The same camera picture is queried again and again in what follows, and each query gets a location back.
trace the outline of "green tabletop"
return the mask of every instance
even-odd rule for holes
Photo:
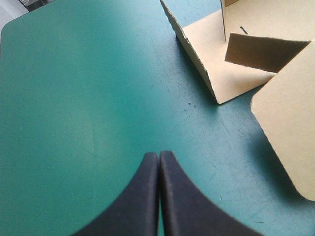
[[[59,236],[107,208],[147,151],[173,150],[214,203],[267,236],[315,235],[250,112],[217,105],[158,0],[56,0],[0,55],[0,235]],[[167,0],[185,26],[219,0]],[[159,235],[163,235],[160,222]]]

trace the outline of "black object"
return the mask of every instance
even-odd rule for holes
[[[120,196],[74,236],[156,236],[158,232],[158,156],[146,153]]]
[[[171,151],[160,154],[160,194],[165,236],[260,236],[207,199]]]

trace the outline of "corrugated cardboard edge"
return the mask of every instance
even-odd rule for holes
[[[205,83],[207,84],[207,86],[208,86],[212,96],[215,98],[216,102],[218,102],[217,98],[216,98],[216,95],[214,93],[214,90],[212,89],[212,86],[211,86],[209,74],[208,74],[205,66],[201,62],[199,56],[197,55],[196,51],[192,47],[189,39],[185,36],[183,28],[177,22],[176,18],[174,17],[173,13],[169,10],[169,8],[166,6],[165,2],[163,0],[160,0],[160,2],[162,4],[164,12],[165,12],[165,14],[166,14],[166,16],[167,16],[167,18],[168,18],[168,20],[169,20],[173,30],[176,33],[177,38],[179,39],[179,41],[181,42],[182,46],[185,48],[186,52],[188,53],[190,59],[192,60],[192,62],[196,66],[197,70],[201,74],[201,76],[202,76],[203,80],[205,81]]]
[[[301,51],[301,54],[303,53],[303,51],[306,52],[306,50],[308,50],[308,47],[315,47],[313,41],[311,41],[311,43],[310,43],[304,50]],[[291,63],[295,63],[295,59],[298,59],[298,58],[299,58],[299,55],[297,55],[297,57],[295,57],[287,66],[285,66],[285,67],[283,68],[283,71],[286,70],[286,68],[288,68],[288,66],[290,66]],[[304,186],[301,187],[298,178],[295,179],[296,176],[293,175],[292,173],[290,173],[290,172],[286,169],[285,164],[283,164],[282,157],[280,157],[280,155],[279,155],[278,151],[276,150],[276,148],[275,148],[273,142],[270,141],[270,138],[271,138],[271,137],[270,137],[270,135],[269,135],[268,133],[266,133],[266,131],[265,131],[265,129],[264,129],[264,124],[262,123],[262,121],[261,121],[260,118],[258,117],[259,109],[261,109],[261,107],[257,106],[256,100],[258,99],[258,97],[260,96],[260,94],[261,94],[263,91],[266,91],[266,90],[268,90],[269,88],[271,88],[271,87],[273,86],[272,81],[273,81],[273,80],[279,80],[280,78],[278,78],[278,77],[281,76],[281,75],[282,75],[282,70],[281,70],[270,82],[268,82],[259,92],[257,92],[257,93],[253,96],[253,98],[252,98],[252,100],[251,100],[251,112],[253,113],[253,115],[254,115],[255,118],[257,119],[259,125],[261,126],[261,128],[262,128],[264,134],[266,135],[266,137],[267,137],[267,139],[268,139],[270,145],[273,147],[273,149],[274,149],[276,155],[278,156],[280,162],[281,162],[282,165],[283,165],[283,168],[284,168],[285,171],[287,172],[287,174],[288,174],[289,178],[291,179],[291,181],[292,181],[294,187],[296,188],[296,190],[297,190],[297,191],[301,194],[301,196],[303,196],[304,198],[306,198],[306,199],[308,199],[308,200],[311,200],[311,201],[315,201],[315,194],[314,194],[315,191],[314,191],[314,189],[313,189],[312,191],[309,191],[309,189],[310,189],[309,186],[312,185],[312,184],[309,184],[309,185],[308,185],[308,188],[305,188]]]

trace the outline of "cardboard flap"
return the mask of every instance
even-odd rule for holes
[[[197,70],[201,74],[203,80],[206,82],[212,96],[216,99],[215,93],[212,89],[211,83],[210,83],[210,78],[208,75],[208,72],[203,65],[202,61],[200,60],[198,54],[196,53],[195,49],[192,47],[189,39],[185,36],[185,33],[180,26],[180,24],[177,22],[176,18],[174,17],[173,13],[168,9],[166,6],[165,2],[163,0],[160,0],[162,7],[164,9],[164,12],[173,28],[173,30],[176,33],[177,38],[180,40],[182,46],[185,48],[186,52],[188,53],[190,59],[196,66]]]
[[[315,42],[252,99],[252,112],[299,193],[315,201]]]
[[[231,33],[225,61],[278,73],[309,43]]]

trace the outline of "cardboard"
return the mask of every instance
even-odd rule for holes
[[[164,1],[160,1],[177,37],[219,104],[268,82],[275,75],[273,72],[278,72],[315,38],[314,0],[222,0],[222,10],[184,28]],[[250,64],[248,61],[231,59],[230,54],[227,60],[232,64],[225,61],[231,32],[234,35],[255,36],[250,39],[252,41],[266,39],[270,49],[277,48],[283,40],[295,41],[297,48],[286,55],[285,49],[290,45],[283,47],[283,55],[278,56],[281,63],[274,68],[270,68],[272,63],[265,67],[261,63]],[[256,58],[259,57],[258,52],[259,49],[254,53]]]
[[[252,112],[296,189],[315,201],[315,1],[221,0],[184,28],[160,1],[219,104],[276,75]]]
[[[178,39],[219,104],[274,76],[271,72],[224,61],[227,44],[221,10],[182,28],[163,0],[161,3]]]
[[[225,61],[278,73],[309,43],[231,33]]]
[[[252,112],[302,196],[315,201],[315,42],[252,99]]]

